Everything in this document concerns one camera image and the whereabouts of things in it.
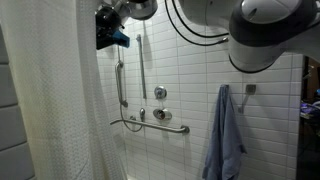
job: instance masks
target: shower curtain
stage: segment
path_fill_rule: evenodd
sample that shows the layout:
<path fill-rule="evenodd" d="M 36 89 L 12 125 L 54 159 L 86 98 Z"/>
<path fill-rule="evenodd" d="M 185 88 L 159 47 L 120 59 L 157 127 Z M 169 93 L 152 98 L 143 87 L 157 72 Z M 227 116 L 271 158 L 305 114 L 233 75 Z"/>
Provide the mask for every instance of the shower curtain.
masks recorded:
<path fill-rule="evenodd" d="M 1 26 L 39 180 L 125 179 L 95 51 L 98 0 L 1 0 Z"/>

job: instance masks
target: grab bar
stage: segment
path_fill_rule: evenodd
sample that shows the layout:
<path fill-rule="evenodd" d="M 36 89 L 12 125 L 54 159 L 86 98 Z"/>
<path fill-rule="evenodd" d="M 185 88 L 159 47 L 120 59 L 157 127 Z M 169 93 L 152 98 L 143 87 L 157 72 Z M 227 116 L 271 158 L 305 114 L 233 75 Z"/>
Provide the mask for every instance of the grab bar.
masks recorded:
<path fill-rule="evenodd" d="M 121 68 L 123 67 L 123 62 L 121 62 L 121 60 L 120 60 L 119 46 L 118 46 L 118 58 L 119 58 L 119 62 L 116 64 L 115 72 L 116 72 L 116 81 L 117 81 L 119 103 L 121 105 L 123 105 L 124 107 L 128 107 L 127 101 L 123 100 L 123 97 L 122 97 Z"/>
<path fill-rule="evenodd" d="M 153 128 L 153 129 L 159 129 L 159 130 L 163 130 L 163 131 L 168 131 L 168 132 L 172 132 L 172 133 L 189 134 L 189 132 L 190 132 L 190 128 L 188 126 L 184 126 L 184 125 L 182 125 L 180 129 L 177 129 L 177 128 L 160 126 L 160 125 L 156 125 L 156 124 L 149 124 L 149 123 L 140 122 L 140 121 L 125 120 L 125 119 L 124 120 L 118 119 L 118 120 L 112 121 L 110 123 L 110 125 L 113 125 L 113 124 L 116 124 L 116 123 L 119 123 L 119 122 L 137 124 L 137 125 L 141 125 L 141 126 L 145 126 L 145 127 L 149 127 L 149 128 Z"/>
<path fill-rule="evenodd" d="M 137 36 L 137 41 L 139 44 L 140 70 L 141 70 L 143 99 L 147 99 L 146 80 L 144 77 L 144 65 L 143 65 L 143 56 L 142 56 L 142 42 L 141 42 L 141 35 L 140 34 L 138 34 L 138 36 Z"/>

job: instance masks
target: vertical grab bar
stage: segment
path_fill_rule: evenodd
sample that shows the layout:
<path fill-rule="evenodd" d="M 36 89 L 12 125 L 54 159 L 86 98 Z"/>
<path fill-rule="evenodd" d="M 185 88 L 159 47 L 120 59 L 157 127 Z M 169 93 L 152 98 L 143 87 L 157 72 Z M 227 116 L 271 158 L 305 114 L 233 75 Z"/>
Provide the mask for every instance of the vertical grab bar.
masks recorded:
<path fill-rule="evenodd" d="M 118 46 L 118 59 L 119 59 L 119 61 L 115 66 L 115 72 L 116 72 L 116 81 L 117 81 L 119 103 L 121 105 L 123 105 L 124 107 L 128 107 L 127 101 L 123 100 L 123 96 L 122 96 L 121 68 L 123 67 L 123 62 L 121 62 L 121 60 L 120 60 L 119 46 Z"/>
<path fill-rule="evenodd" d="M 142 42 L 141 42 L 141 35 L 138 34 L 137 41 L 139 45 L 139 56 L 140 56 L 140 70 L 141 70 L 141 82 L 142 82 L 142 92 L 143 92 L 143 99 L 147 99 L 147 91 L 146 91 L 146 81 L 144 77 L 144 65 L 143 65 L 143 57 L 142 57 Z"/>

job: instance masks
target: towel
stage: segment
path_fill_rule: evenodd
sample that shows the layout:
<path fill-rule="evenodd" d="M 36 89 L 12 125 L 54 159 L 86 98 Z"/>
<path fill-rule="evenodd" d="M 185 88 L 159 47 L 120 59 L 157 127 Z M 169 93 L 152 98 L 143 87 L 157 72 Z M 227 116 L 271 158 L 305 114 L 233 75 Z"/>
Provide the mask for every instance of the towel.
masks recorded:
<path fill-rule="evenodd" d="M 217 101 L 210 146 L 202 178 L 206 180 L 238 179 L 241 155 L 247 153 L 236 124 L 229 86 L 222 85 Z"/>

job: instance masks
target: white tile wall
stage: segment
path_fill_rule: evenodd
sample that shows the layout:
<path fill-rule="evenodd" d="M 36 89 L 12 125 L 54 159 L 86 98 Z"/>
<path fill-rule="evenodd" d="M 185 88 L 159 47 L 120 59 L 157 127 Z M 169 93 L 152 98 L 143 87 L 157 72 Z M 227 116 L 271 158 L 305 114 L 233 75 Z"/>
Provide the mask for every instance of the white tile wall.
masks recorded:
<path fill-rule="evenodd" d="M 149 128 L 132 133 L 120 124 L 113 126 L 127 173 L 138 180 L 201 179 L 220 85 L 230 85 L 234 105 L 240 107 L 246 99 L 246 84 L 254 83 L 256 95 L 248 97 L 243 114 L 236 112 L 248 149 L 240 178 L 295 179 L 303 57 L 286 53 L 266 71 L 240 73 L 230 64 L 225 45 L 204 48 L 181 39 L 168 21 L 163 1 L 160 2 L 152 19 L 145 22 L 131 19 L 126 23 L 124 33 L 130 36 L 131 47 L 121 48 L 121 59 L 125 62 L 124 93 L 129 103 L 124 113 L 126 117 L 139 117 L 138 111 L 144 107 L 147 122 L 171 127 L 188 125 L 191 133 L 184 136 Z M 177 24 L 195 41 L 212 41 L 194 37 Z M 188 24 L 203 34 L 220 31 Z M 137 34 L 143 39 L 147 100 L 141 98 Z M 97 53 L 109 120 L 120 117 L 115 50 L 111 47 Z M 153 90 L 157 85 L 167 88 L 165 101 L 155 100 Z M 169 122 L 159 122 L 152 115 L 155 108 L 163 107 L 172 111 L 173 119 Z"/>

